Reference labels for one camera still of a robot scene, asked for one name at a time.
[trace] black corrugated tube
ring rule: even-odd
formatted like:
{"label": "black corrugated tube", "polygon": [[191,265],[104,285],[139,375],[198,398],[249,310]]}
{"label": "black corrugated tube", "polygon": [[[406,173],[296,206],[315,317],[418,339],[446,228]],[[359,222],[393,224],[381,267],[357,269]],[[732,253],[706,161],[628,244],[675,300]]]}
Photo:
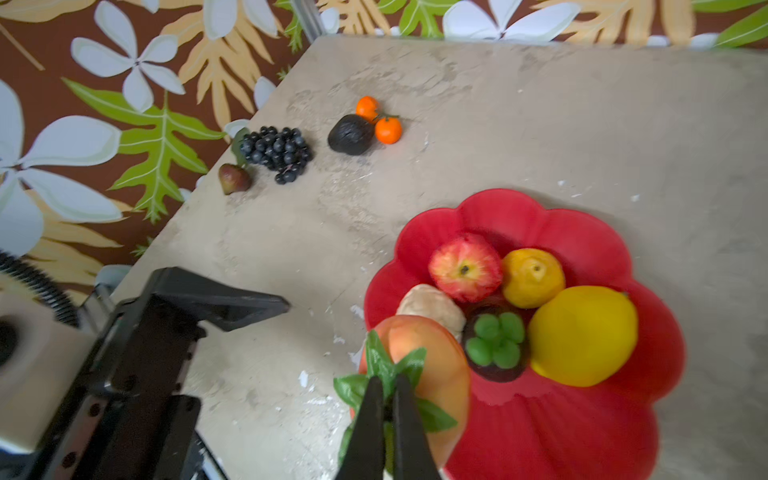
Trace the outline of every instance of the black corrugated tube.
{"label": "black corrugated tube", "polygon": [[72,306],[72,302],[48,275],[2,250],[0,250],[0,273],[5,273],[22,282],[37,293],[38,298],[53,309],[56,320],[66,325],[78,326],[78,313]]}

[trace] beige vegetable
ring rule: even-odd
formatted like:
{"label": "beige vegetable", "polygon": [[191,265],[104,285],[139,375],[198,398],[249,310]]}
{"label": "beige vegetable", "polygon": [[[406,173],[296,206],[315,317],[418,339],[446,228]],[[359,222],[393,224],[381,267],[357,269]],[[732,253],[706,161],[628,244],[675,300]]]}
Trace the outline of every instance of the beige vegetable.
{"label": "beige vegetable", "polygon": [[451,297],[432,285],[422,283],[406,293],[397,307],[398,315],[420,315],[435,320],[460,339],[466,318]]}

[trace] marble table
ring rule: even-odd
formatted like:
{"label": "marble table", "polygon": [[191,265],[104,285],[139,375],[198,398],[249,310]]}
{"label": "marble table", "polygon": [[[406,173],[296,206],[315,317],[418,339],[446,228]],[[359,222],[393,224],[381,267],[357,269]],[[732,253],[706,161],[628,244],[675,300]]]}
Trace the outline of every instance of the marble table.
{"label": "marble table", "polygon": [[[656,404],[653,478],[766,478],[766,80],[768,57],[745,51],[321,38],[250,122],[306,132],[308,171],[281,186],[260,167],[225,197],[224,153],[115,296],[163,266],[285,296],[280,318],[209,328],[184,388],[233,480],[330,480],[348,422],[332,378],[354,368],[363,295],[398,232],[515,188],[608,222],[678,318],[687,368]],[[328,131],[367,94],[402,115],[403,139],[332,152]]]}

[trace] yellow lemon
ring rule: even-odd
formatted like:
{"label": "yellow lemon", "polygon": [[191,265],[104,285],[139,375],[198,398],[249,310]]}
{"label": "yellow lemon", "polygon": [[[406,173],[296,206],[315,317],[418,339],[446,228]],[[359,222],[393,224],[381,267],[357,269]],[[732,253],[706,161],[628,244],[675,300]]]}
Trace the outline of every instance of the yellow lemon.
{"label": "yellow lemon", "polygon": [[573,286],[533,315],[531,368],[565,385],[592,386],[616,373],[637,344],[637,311],[604,286]]}
{"label": "yellow lemon", "polygon": [[518,308],[537,308],[565,288],[558,259],[535,248],[513,250],[502,261],[502,292]]}

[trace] black avocado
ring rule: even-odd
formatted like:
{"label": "black avocado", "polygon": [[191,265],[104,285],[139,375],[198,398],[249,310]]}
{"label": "black avocado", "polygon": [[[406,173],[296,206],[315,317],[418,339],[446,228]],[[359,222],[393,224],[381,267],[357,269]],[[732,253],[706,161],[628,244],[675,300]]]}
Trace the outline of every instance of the black avocado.
{"label": "black avocado", "polygon": [[373,125],[359,115],[344,115],[328,134],[331,150],[348,155],[361,155],[373,140]]}

